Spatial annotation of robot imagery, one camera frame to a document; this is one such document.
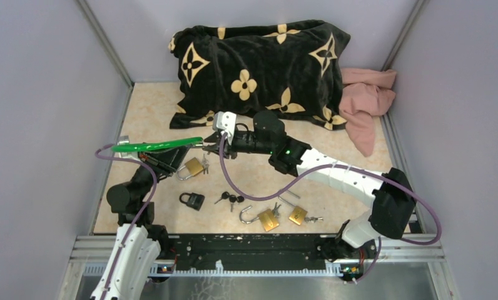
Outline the silver padlock keys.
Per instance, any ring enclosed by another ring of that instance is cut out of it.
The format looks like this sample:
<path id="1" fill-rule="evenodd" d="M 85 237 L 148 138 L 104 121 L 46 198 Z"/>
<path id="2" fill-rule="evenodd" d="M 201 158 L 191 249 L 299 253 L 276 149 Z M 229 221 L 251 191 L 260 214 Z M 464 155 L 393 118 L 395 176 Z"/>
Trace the silver padlock keys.
<path id="1" fill-rule="evenodd" d="M 209 163 L 209 160 L 207 159 L 206 154 L 203 155 L 203 159 L 202 159 L 201 163 L 203 165 L 203 174 L 208 174 L 210 163 Z"/>

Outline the brass padlock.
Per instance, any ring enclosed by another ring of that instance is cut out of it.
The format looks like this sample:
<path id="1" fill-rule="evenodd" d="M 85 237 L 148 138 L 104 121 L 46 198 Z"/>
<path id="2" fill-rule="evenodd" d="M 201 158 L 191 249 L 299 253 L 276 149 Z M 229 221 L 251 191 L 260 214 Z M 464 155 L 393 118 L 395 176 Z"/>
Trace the brass padlock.
<path id="1" fill-rule="evenodd" d="M 271 209 L 266 209 L 259 214 L 257 214 L 255 217 L 252 219 L 246 219 L 245 218 L 245 213 L 250 210 L 252 206 L 248 206 L 245 209 L 242 209 L 239 213 L 239 220 L 242 224 L 251 224 L 254 222 L 259 221 L 260 224 L 262 225 L 263 229 L 265 232 L 269 232 L 277 227 L 279 227 L 280 223 L 277 218 L 275 218 L 272 214 Z"/>
<path id="2" fill-rule="evenodd" d="M 282 196 L 278 196 L 278 199 L 292 208 L 292 212 L 290 213 L 288 219 L 293 223 L 295 223 L 296 225 L 301 226 L 302 223 L 305 221 L 305 218 L 307 216 L 307 211 L 304 208 L 291 203 Z"/>
<path id="3" fill-rule="evenodd" d="M 201 161 L 198 158 L 194 157 L 185 162 L 181 167 L 177 169 L 176 177 L 180 181 L 186 181 L 201 174 L 204 170 L 205 167 L 201 163 Z"/>

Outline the green cable lock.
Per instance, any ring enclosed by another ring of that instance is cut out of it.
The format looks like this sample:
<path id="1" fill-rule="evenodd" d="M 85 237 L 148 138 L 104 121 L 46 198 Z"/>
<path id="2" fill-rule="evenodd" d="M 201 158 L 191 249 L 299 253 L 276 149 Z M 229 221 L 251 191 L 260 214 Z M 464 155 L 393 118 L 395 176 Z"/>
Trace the green cable lock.
<path id="1" fill-rule="evenodd" d="M 203 143 L 202 137 L 189 137 L 185 139 L 177 139 L 172 141 L 130 144 L 130 151 L 152 152 L 162 149 L 177 148 L 180 146 L 196 146 L 202 143 Z M 117 146 L 111 146 L 111 150 L 115 152 L 118 151 L 118 148 Z"/>

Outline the black u-lock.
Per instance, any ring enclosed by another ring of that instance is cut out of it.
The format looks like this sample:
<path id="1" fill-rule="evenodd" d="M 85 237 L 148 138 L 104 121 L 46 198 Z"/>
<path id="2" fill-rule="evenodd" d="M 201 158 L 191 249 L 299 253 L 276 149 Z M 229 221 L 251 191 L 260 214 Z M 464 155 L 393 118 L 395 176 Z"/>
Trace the black u-lock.
<path id="1" fill-rule="evenodd" d="M 185 204 L 187 207 L 199 211 L 204 203 L 205 196 L 197 193 L 181 193 L 179 196 L 179 202 Z"/>

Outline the single black headed key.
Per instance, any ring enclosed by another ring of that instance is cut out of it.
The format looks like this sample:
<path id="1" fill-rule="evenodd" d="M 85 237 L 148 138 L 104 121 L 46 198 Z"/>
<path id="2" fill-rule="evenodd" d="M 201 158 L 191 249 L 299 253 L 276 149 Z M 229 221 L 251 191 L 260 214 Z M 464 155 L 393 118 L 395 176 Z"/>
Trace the single black headed key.
<path id="1" fill-rule="evenodd" d="M 230 196 L 231 196 L 231 194 L 229 192 L 225 191 L 221 194 L 221 197 L 217 201 L 214 202 L 214 204 L 218 204 L 220 201 L 222 201 L 224 199 L 229 199 Z"/>

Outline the black headed keys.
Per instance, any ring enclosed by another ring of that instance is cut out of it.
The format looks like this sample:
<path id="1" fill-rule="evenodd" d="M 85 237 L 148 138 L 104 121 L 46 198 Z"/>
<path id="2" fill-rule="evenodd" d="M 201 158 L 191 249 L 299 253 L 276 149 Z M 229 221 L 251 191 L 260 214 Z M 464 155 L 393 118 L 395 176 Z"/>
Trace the black headed keys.
<path id="1" fill-rule="evenodd" d="M 230 212 L 233 212 L 235 203 L 242 203 L 245 198 L 243 196 L 229 195 L 228 200 L 230 202 Z"/>

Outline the keys of padlock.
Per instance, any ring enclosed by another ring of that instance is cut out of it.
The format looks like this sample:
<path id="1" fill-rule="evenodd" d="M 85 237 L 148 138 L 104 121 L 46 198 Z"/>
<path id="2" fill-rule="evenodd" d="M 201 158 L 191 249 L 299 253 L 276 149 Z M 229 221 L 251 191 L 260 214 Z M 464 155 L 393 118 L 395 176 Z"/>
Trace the keys of padlock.
<path id="1" fill-rule="evenodd" d="M 273 209 L 272 209 L 272 214 L 277 219 L 280 217 L 280 213 L 278 211 L 279 208 L 280 208 L 280 206 L 281 206 L 281 204 L 279 204 L 279 203 L 276 202 L 275 205 L 274 205 L 274 207 L 273 207 Z"/>
<path id="2" fill-rule="evenodd" d="M 317 222 L 322 222 L 323 217 L 306 217 L 304 219 L 305 222 L 307 223 L 317 223 Z"/>

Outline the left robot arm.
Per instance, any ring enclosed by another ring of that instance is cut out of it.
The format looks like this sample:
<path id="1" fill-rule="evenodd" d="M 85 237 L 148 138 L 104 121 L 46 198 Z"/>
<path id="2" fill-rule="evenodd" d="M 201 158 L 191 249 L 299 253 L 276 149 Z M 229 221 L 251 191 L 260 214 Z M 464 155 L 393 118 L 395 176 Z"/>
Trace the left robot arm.
<path id="1" fill-rule="evenodd" d="M 167 257 L 171 241 L 165 226 L 155 225 L 154 204 L 158 183 L 174 175 L 189 151 L 189 146 L 154 149 L 140 144 L 137 150 L 122 151 L 120 145 L 109 144 L 95 156 L 109 161 L 138 165 L 129 181 L 111 187 L 106 198 L 118 216 L 116 239 L 106 269 L 90 295 L 90 299 L 139 299 L 156 259 Z"/>

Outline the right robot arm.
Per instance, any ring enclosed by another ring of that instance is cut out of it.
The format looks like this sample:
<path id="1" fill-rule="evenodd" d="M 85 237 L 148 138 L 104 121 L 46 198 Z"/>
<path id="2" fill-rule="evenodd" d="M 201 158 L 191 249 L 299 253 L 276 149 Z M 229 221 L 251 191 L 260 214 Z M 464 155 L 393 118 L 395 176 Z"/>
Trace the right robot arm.
<path id="1" fill-rule="evenodd" d="M 223 172 L 225 160 L 236 158 L 238 153 L 267 154 L 274 170 L 293 176 L 295 182 L 309 179 L 326 184 L 364 203 L 368 212 L 345 222 L 336 240 L 337 252 L 345 258 L 353 257 L 367 241 L 381 236 L 402 238 L 416 206 L 402 170 L 393 167 L 375 172 L 334 159 L 290 137 L 284 123 L 270 111 L 255 114 L 252 130 L 239 130 L 236 119 L 233 112 L 215 113 L 214 134 L 205 139 L 205 151 L 219 155 Z"/>

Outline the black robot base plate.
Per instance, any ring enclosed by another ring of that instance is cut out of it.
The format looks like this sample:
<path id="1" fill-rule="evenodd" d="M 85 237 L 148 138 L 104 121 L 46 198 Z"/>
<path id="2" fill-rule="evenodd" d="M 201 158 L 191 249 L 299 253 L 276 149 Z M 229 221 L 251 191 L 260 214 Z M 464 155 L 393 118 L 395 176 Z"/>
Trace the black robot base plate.
<path id="1" fill-rule="evenodd" d="M 161 253 L 149 279 L 171 276 L 286 276 L 319 273 L 346 282 L 360 279 L 375 261 L 379 244 L 359 248 L 336 234 L 161 234 Z"/>

